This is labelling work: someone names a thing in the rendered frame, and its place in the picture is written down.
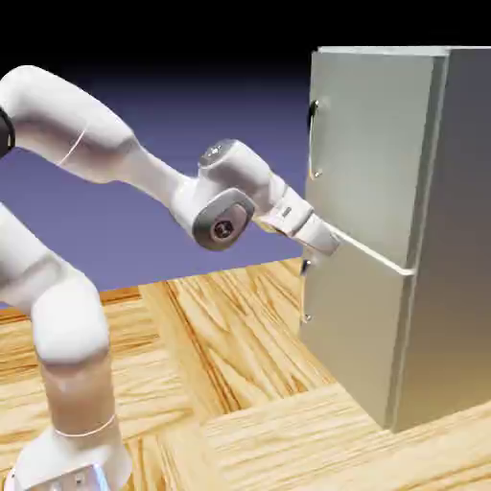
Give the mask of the grey metal cabinet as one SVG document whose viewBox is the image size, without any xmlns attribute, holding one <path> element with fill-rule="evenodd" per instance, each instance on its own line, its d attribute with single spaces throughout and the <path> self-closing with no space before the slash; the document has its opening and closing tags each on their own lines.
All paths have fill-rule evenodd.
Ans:
<svg viewBox="0 0 491 491">
<path fill-rule="evenodd" d="M 491 47 L 381 46 L 447 55 L 414 230 L 414 279 L 400 329 L 391 426 L 399 432 L 491 400 Z"/>
</svg>

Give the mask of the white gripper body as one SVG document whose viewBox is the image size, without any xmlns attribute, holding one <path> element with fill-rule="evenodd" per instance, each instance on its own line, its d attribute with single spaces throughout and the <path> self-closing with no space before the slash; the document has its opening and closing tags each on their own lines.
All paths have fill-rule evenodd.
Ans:
<svg viewBox="0 0 491 491">
<path fill-rule="evenodd" d="M 339 238 L 316 213 L 310 215 L 292 238 L 312 254 L 330 256 L 339 247 Z"/>
</svg>

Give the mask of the short grey cabinet door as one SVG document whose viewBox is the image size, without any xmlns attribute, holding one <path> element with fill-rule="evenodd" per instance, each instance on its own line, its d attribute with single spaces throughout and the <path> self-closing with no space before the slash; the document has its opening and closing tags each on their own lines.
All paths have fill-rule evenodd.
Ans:
<svg viewBox="0 0 491 491">
<path fill-rule="evenodd" d="M 311 319 L 300 327 L 301 340 L 363 410 L 388 428 L 398 337 L 414 274 L 347 243 L 311 261 L 305 303 Z"/>
</svg>

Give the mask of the tall grey cabinet door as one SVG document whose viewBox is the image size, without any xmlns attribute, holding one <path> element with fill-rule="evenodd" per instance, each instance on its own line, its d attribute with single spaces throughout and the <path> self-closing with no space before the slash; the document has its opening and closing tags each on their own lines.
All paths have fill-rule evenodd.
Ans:
<svg viewBox="0 0 491 491">
<path fill-rule="evenodd" d="M 415 259 L 422 191 L 447 55 L 322 49 L 312 55 L 318 99 L 306 184 L 322 218 L 401 269 Z"/>
</svg>

